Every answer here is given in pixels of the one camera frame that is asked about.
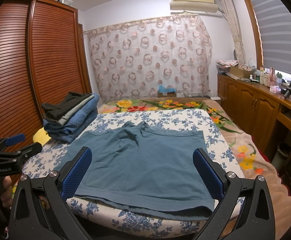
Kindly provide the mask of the person's left hand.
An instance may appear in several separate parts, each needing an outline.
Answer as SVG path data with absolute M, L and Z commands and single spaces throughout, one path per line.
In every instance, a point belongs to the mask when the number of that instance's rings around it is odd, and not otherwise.
M 0 193 L 0 199 L 2 201 L 3 207 L 10 208 L 12 206 L 13 198 L 12 198 L 12 180 L 10 176 L 6 176 L 3 181 L 2 185 L 4 191 Z

